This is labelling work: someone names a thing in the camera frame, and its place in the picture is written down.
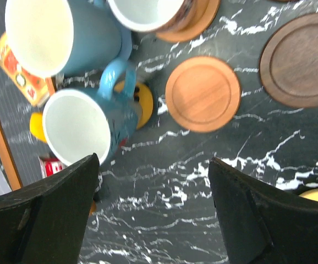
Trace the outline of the dark wooden coaster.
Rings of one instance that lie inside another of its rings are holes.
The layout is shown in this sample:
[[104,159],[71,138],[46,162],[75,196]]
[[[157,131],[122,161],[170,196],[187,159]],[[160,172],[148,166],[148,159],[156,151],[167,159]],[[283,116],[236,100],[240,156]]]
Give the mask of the dark wooden coaster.
[[259,74],[276,101],[294,108],[318,107],[318,13],[291,20],[269,38]]

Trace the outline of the brown white cup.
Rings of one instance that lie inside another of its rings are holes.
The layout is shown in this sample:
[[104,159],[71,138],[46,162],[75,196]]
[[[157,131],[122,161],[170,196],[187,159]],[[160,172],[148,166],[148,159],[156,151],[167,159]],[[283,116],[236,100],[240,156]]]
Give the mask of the brown white cup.
[[136,32],[166,32],[185,28],[193,19],[194,0],[109,0],[117,20]]

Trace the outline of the orange silicone coaster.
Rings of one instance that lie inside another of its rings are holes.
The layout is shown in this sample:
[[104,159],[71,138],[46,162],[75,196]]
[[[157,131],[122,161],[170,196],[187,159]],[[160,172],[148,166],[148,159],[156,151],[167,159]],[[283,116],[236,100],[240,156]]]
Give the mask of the orange silicone coaster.
[[136,129],[141,129],[151,118],[154,109],[153,94],[148,86],[137,82],[134,91],[134,100],[141,106],[142,114]]

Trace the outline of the light wooden coaster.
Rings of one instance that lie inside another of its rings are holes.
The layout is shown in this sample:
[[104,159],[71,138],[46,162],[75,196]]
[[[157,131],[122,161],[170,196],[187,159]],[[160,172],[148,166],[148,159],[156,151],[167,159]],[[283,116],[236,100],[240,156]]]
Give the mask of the light wooden coaster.
[[178,31],[157,33],[156,37],[167,42],[185,42],[200,35],[214,20],[220,0],[197,1],[196,10],[187,26]]
[[196,56],[183,61],[169,76],[168,112],[182,127],[198,133],[216,131],[236,114],[242,89],[225,61]]

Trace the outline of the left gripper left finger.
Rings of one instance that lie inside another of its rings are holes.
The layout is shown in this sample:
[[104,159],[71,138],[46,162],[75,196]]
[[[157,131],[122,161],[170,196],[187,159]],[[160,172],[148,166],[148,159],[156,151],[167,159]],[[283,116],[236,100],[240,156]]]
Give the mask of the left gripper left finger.
[[0,195],[0,263],[77,263],[99,168],[92,154]]

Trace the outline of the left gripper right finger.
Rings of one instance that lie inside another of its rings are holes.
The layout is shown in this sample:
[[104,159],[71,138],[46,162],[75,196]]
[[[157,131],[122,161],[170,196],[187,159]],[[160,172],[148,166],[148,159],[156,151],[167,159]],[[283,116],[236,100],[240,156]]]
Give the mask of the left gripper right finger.
[[208,173],[230,263],[318,263],[318,202],[213,158]]

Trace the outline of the blue mug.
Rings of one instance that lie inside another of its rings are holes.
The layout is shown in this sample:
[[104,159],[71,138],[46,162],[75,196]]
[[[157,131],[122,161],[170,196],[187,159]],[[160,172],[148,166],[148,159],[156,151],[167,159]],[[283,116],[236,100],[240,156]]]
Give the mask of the blue mug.
[[7,1],[4,19],[17,61],[41,78],[103,69],[132,52],[131,31],[106,1]]

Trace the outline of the grey cup white inside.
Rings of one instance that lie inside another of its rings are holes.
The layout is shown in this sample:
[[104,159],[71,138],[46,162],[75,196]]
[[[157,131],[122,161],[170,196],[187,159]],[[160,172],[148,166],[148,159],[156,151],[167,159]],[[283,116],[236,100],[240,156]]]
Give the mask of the grey cup white inside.
[[47,101],[42,114],[46,141],[55,156],[69,166],[96,154],[109,160],[136,131],[142,107],[134,100],[136,70],[127,60],[106,66],[99,87],[67,88]]

